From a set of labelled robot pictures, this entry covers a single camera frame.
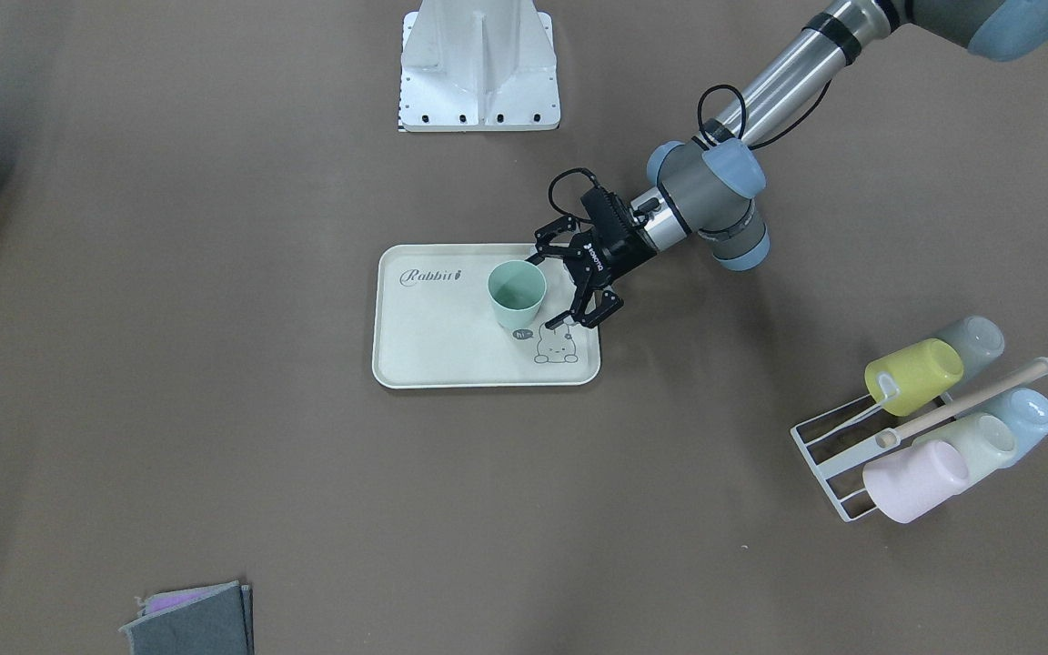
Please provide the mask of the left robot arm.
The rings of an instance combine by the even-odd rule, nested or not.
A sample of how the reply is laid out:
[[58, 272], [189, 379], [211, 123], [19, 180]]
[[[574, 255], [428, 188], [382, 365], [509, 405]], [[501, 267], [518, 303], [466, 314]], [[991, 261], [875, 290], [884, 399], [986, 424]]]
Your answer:
[[794, 41], [748, 87], [728, 86], [732, 104], [706, 117], [695, 108], [687, 141], [665, 141], [646, 162], [649, 190], [627, 200], [586, 167], [585, 215], [560, 210], [537, 230], [531, 264], [556, 258], [574, 291], [569, 307], [546, 322], [598, 327], [623, 307], [617, 279], [689, 236], [706, 241], [732, 272], [759, 266], [771, 248], [757, 197], [766, 177], [757, 153], [806, 121], [865, 46], [900, 26], [919, 26], [990, 61], [1014, 61], [1048, 40], [1048, 1], [835, 1], [815, 14]]

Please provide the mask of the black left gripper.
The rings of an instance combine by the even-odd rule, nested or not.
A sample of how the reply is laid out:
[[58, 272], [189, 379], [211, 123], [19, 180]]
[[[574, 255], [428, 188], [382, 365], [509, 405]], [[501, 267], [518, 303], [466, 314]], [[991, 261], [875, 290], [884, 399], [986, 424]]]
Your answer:
[[549, 330], [562, 324], [597, 328], [624, 306], [623, 298], [612, 290], [615, 279], [656, 256], [640, 230], [660, 208], [659, 200], [632, 210], [614, 192], [595, 185], [582, 196], [581, 204], [588, 212], [590, 228], [578, 230], [578, 220], [565, 213], [534, 233], [531, 264], [560, 258], [575, 287], [569, 309], [544, 323]]

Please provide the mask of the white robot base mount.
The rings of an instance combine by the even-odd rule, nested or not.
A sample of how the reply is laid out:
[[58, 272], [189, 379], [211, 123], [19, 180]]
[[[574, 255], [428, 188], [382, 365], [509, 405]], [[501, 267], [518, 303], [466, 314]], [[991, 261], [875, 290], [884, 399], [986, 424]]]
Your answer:
[[424, 1], [403, 16], [397, 127], [408, 133], [554, 130], [552, 17], [532, 1]]

